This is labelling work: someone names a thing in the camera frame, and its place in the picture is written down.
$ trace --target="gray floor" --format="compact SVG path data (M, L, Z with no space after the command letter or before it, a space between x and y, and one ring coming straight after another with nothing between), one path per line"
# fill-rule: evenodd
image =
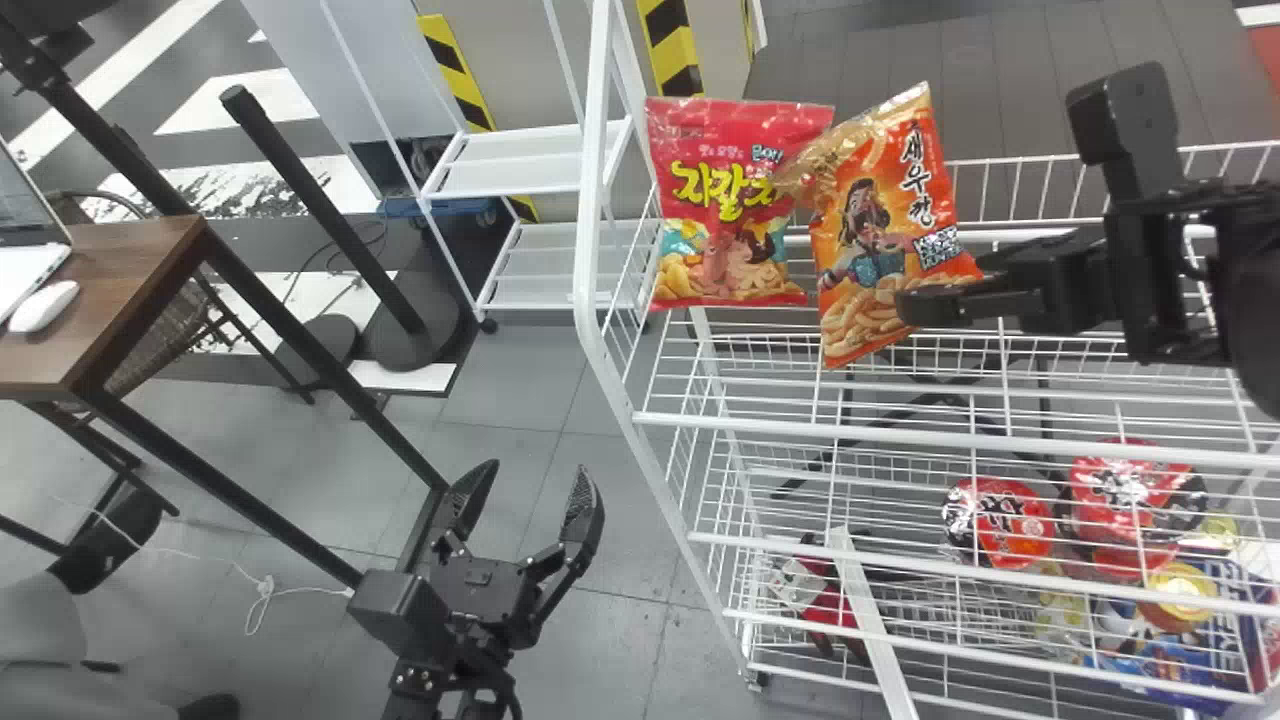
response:
M599 717L604 708L617 720L863 714L864 698L851 692L786 682L767 698L746 691L584 370L571 328L507 327L477 341L449 400L397 397L388 406L447 477L486 457L502 461L472 537L477 552L515 557L554 539L579 462L600 486L608 521L595 564L543 642L513 662L526 716ZM268 388L152 380L129 401L357 568L392 562L425 495L332 396L307 407ZM0 413L0 512L65 537L83 512L50 496L91 503L108 471L19 406L3 404ZM236 560L285 588L335 587L159 462L148 462L146 477L183 510L151 547ZM0 538L0 584L49 560ZM393 657L344 616L343 598L278 598L261 630L244 637L255 598L227 562L145 553L86 596L81 612L91 656L124 662L127 682L166 702L234 691L250 719L379 716Z
M947 158L1070 152L1062 97L1119 68L1169 74L1183 145L1271 140L1280 99L1230 0L791 0L746 96L852 117L929 81Z

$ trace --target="round base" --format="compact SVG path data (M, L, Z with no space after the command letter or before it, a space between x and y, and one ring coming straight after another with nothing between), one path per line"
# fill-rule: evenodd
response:
M408 334L396 316L379 305L365 328L369 355L388 370L404 373L425 368L440 356L458 328L458 301L431 273L401 270L396 287L426 323L426 332Z
M308 333L320 341L320 345L323 345L330 355L342 363L343 368L351 365L351 355L356 350L356 337L360 336L360 329L356 328L356 323L353 323L351 318L330 313L312 318L302 325L307 328ZM279 360L291 374L293 374L302 389L315 389L321 384L320 375L317 375L316 372L311 369L311 365L308 365L292 347L289 347L289 343L282 342L280 346L275 348L275 359Z

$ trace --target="white cable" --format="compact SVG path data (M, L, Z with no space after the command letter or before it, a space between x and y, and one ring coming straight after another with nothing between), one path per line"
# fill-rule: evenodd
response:
M257 634L259 628L262 626L262 620L266 618L266 609L271 605L271 598L273 597L280 597L282 594L293 594L293 593L298 593L298 592L323 592L323 593L328 593L328 594L340 594L343 597L352 597L352 596L356 594L356 591L353 591L352 588L346 588L346 589L340 589L340 591L333 591L333 589L328 589L328 588L289 588L287 591L279 591L279 592L276 592L276 589L275 589L275 578L271 577L271 575L265 575L262 579L257 579L253 575L250 575L248 571L244 570L244 568L242 568L239 562L236 562L234 560L228 560L225 557L201 557L198 555L192 555L191 552L184 552L182 550L173 550L170 547L145 547L145 546L141 546L132 537L129 537L129 533L125 533L124 530L122 530L119 528L119 525L116 525L115 523L113 523L106 515L104 515L99 510L95 510L92 507L86 507L86 506L83 506L83 505L81 505L78 502L72 502L72 501L69 501L69 500L67 500L64 497L60 497L58 495L54 495L54 493L46 493L46 495L49 497L56 500L58 502L61 502L63 505L68 505L70 507L76 507L77 510L83 510L86 512L96 515L97 519L101 520L102 523L105 523L108 528L111 528L113 530L115 530L122 538L124 538L125 542L128 542L129 544L132 544L138 551L142 551L142 552L159 552L159 553L164 553L164 555L177 555L179 557L186 557L188 560L204 560L204 561L210 561L210 562L225 562L225 564L230 565L232 568L234 568L241 575L244 577L246 580L253 583L253 588L257 591L257 594L259 594L257 600L253 601L253 605L248 606L248 614L244 616L244 637L252 637L252 635ZM257 621L255 623L253 621L253 612L257 610L259 603L261 603L262 611L259 612Z

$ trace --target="shelf caster wheel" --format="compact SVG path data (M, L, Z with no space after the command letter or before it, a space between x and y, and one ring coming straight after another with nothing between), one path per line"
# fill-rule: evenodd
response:
M746 689L753 693L764 693L769 689L771 675L756 670L746 676Z

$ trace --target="laptop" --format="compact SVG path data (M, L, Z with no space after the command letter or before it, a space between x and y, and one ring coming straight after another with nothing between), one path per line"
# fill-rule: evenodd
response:
M18 167L9 145L0 159L0 323L40 290L72 254L70 236Z

